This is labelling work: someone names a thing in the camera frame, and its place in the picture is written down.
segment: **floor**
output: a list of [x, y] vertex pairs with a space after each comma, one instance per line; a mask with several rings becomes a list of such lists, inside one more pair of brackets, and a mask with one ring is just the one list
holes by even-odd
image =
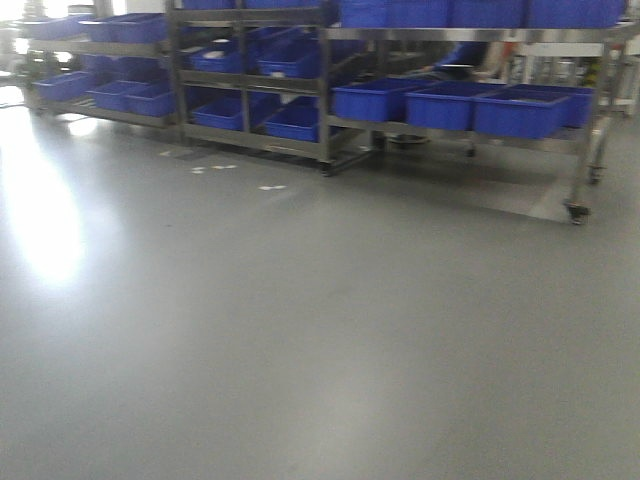
[[574, 227], [567, 157], [0, 110], [0, 479], [637, 480], [639, 127]]

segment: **storage shelf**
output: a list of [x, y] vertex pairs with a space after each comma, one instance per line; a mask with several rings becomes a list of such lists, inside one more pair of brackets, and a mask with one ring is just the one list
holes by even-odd
[[417, 135], [441, 140], [461, 140], [473, 142], [476, 145], [504, 146], [567, 155], [580, 153], [582, 145], [584, 144], [584, 130], [580, 129], [563, 129], [553, 137], [531, 140], [527, 138], [484, 135], [459, 130], [437, 130], [416, 127], [400, 122], [348, 120], [336, 116], [329, 116], [329, 124], [336, 127], [356, 128], [364, 131], [385, 132], [397, 135]]
[[183, 83], [188, 85], [220, 85], [305, 95], [318, 95], [320, 91], [318, 79], [278, 78], [264, 75], [246, 75], [244, 73], [202, 72], [197, 70], [181, 70], [180, 78]]
[[299, 157], [320, 159], [320, 147], [315, 142], [304, 142], [289, 138], [271, 137], [258, 133], [239, 132], [220, 128], [205, 127], [187, 123], [183, 125], [185, 135], [190, 138], [228, 143], [239, 147], [255, 148], [274, 153], [297, 155]]
[[118, 112], [116, 110], [107, 110], [98, 108], [91, 97], [80, 97], [68, 102], [53, 102], [43, 100], [40, 104], [41, 108], [45, 108], [57, 113], [77, 113], [86, 115], [87, 117], [100, 118], [103, 120], [113, 120], [116, 122], [130, 123], [132, 125], [142, 125], [145, 127], [167, 128], [176, 123], [175, 115], [166, 117], [149, 117], [146, 115], [137, 115], [135, 113]]
[[169, 42], [158, 43], [110, 43], [92, 42], [79, 36], [63, 40], [29, 40], [29, 48], [43, 52], [69, 52], [74, 54], [98, 54], [127, 57], [157, 58], [169, 51]]
[[200, 27], [221, 27], [234, 23], [269, 25], [316, 25], [323, 21], [318, 7], [282, 9], [173, 10], [174, 22]]
[[640, 34], [640, 24], [624, 23], [608, 29], [508, 28], [329, 28], [332, 40], [401, 40], [437, 42], [619, 42]]

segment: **blue bin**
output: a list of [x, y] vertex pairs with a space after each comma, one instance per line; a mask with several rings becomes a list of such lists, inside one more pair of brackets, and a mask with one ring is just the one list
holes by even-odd
[[186, 10], [224, 10], [236, 8], [235, 0], [182, 0]]
[[148, 88], [148, 83], [117, 81], [107, 83], [89, 91], [96, 102], [96, 107], [107, 110], [129, 111], [127, 95], [134, 95]]
[[451, 26], [518, 28], [524, 25], [526, 8], [527, 0], [453, 0]]
[[570, 97], [566, 104], [564, 126], [580, 128], [587, 124], [591, 114], [593, 89], [581, 87], [556, 87], [551, 85], [516, 85], [510, 90], [527, 92], [562, 93]]
[[296, 8], [302, 6], [300, 0], [245, 0], [246, 8]]
[[529, 6], [529, 28], [608, 28], [622, 14], [615, 0], [535, 0]]
[[449, 26], [452, 0], [391, 0], [389, 27], [445, 28]]
[[443, 130], [471, 130], [473, 97], [502, 89], [489, 83], [443, 82], [407, 93], [407, 123]]
[[87, 72], [110, 72], [113, 70], [113, 59], [107, 55], [82, 55], [80, 61], [83, 70]]
[[85, 20], [80, 23], [84, 25], [92, 42], [117, 42], [114, 23], [131, 20], [139, 16], [139, 13], [128, 13], [126, 15], [116, 15], [115, 17]]
[[473, 128], [489, 135], [533, 139], [548, 137], [562, 128], [569, 99], [562, 93], [508, 89], [475, 97], [477, 105]]
[[382, 28], [389, 25], [389, 0], [341, 0], [343, 28]]
[[138, 115], [164, 117], [176, 111], [176, 97], [168, 83], [159, 83], [127, 95], [129, 109]]
[[[254, 97], [251, 102], [251, 126], [260, 125], [280, 106], [278, 96]], [[192, 112], [198, 125], [225, 130], [242, 130], [242, 100], [239, 96], [223, 97]]]
[[404, 95], [435, 82], [384, 78], [333, 89], [333, 110], [342, 118], [386, 122], [404, 120]]
[[35, 82], [40, 96], [46, 100], [64, 102], [87, 93], [96, 82], [93, 74], [88, 72], [73, 72], [58, 75]]
[[317, 42], [298, 42], [258, 60], [260, 73], [283, 73], [285, 77], [316, 78], [320, 75], [320, 48]]
[[112, 24], [116, 42], [120, 43], [155, 43], [169, 36], [167, 21], [161, 13], [143, 13]]
[[269, 118], [264, 126], [267, 133], [273, 137], [317, 142], [319, 118], [318, 109], [315, 107], [287, 106]]

